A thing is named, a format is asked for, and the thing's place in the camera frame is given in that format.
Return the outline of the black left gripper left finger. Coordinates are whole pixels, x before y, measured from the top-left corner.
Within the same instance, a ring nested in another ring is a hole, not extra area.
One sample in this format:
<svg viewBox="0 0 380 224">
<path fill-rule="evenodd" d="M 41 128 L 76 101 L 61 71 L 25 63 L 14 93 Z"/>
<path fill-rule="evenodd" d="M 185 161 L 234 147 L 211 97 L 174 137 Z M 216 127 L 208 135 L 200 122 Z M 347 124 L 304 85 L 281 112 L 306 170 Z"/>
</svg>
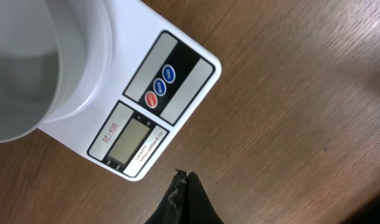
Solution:
<svg viewBox="0 0 380 224">
<path fill-rule="evenodd" d="M 176 171 L 177 173 L 173 177 L 157 209 L 147 219 L 145 224 L 178 224 L 181 222 L 187 187 L 187 173 L 178 169 Z"/>
</svg>

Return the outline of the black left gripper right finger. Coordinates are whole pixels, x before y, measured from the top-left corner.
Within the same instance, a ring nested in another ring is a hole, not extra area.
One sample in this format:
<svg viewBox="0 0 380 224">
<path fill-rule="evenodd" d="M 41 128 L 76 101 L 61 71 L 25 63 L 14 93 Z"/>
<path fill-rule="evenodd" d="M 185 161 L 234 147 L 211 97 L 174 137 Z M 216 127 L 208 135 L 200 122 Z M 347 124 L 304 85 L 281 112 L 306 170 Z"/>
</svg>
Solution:
<svg viewBox="0 0 380 224">
<path fill-rule="evenodd" d="M 186 191 L 180 223 L 184 224 L 223 224 L 198 175 L 191 172 L 186 179 Z"/>
</svg>

